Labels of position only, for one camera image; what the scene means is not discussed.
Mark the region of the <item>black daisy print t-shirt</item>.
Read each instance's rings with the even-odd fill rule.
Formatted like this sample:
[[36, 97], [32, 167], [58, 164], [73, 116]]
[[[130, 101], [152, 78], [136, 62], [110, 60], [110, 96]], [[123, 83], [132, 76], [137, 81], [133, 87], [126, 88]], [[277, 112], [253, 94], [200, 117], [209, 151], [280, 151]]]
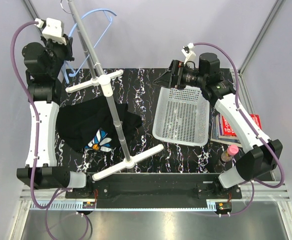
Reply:
[[61, 139], [76, 152], [110, 152], [120, 147], [117, 131], [106, 97], [87, 100], [59, 109], [56, 130]]

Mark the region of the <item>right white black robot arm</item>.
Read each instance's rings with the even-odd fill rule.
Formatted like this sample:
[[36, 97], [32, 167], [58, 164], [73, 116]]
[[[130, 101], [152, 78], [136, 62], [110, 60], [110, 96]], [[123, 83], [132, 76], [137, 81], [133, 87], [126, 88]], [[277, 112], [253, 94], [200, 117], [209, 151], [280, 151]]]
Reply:
[[216, 54], [201, 54], [198, 68], [173, 60], [153, 83], [168, 89], [200, 88], [204, 99], [226, 119], [239, 138], [245, 154], [234, 167], [219, 175], [212, 187], [216, 197], [224, 198], [233, 186], [256, 181], [259, 176], [276, 168], [283, 171], [279, 162], [282, 143], [278, 139], [270, 139], [252, 120], [239, 102], [233, 85], [221, 78], [220, 60]]

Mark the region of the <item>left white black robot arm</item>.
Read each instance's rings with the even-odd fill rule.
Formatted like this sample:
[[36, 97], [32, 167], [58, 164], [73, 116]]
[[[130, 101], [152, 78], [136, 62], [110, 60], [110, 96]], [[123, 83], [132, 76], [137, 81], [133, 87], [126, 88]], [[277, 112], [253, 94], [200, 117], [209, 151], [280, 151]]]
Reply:
[[74, 188], [83, 198], [93, 194], [93, 184], [85, 173], [58, 166], [55, 156], [55, 126], [59, 112], [61, 80], [65, 61], [72, 61], [73, 39], [64, 34], [61, 42], [41, 37], [22, 49], [27, 90], [30, 96], [31, 134], [28, 156], [17, 178], [36, 190]]

